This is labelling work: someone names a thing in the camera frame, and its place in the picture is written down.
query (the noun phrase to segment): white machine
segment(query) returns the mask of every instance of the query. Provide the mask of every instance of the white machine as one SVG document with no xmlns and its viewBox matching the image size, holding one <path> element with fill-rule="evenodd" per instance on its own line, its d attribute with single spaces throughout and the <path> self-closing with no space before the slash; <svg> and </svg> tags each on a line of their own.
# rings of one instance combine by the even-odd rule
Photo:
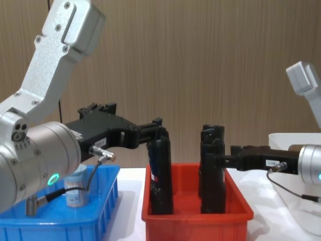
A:
<svg viewBox="0 0 321 241">
<path fill-rule="evenodd" d="M 105 16 L 85 0 L 55 0 L 21 88 L 0 103 L 0 212 L 73 173 L 79 144 L 63 124 L 40 123 L 52 113 L 76 63 L 90 55 Z"/>
</svg>

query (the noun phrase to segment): white table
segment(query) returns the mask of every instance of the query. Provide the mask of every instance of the white table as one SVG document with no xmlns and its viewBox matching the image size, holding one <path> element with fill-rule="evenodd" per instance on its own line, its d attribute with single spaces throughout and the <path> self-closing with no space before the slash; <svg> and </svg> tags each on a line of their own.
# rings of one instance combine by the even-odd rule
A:
<svg viewBox="0 0 321 241">
<path fill-rule="evenodd" d="M 248 222 L 248 241 L 321 240 L 296 223 L 266 179 L 266 172 L 229 172 L 254 211 L 254 219 Z M 144 183 L 145 168 L 120 170 L 119 198 L 104 241 L 145 241 L 145 223 L 141 220 Z"/>
</svg>

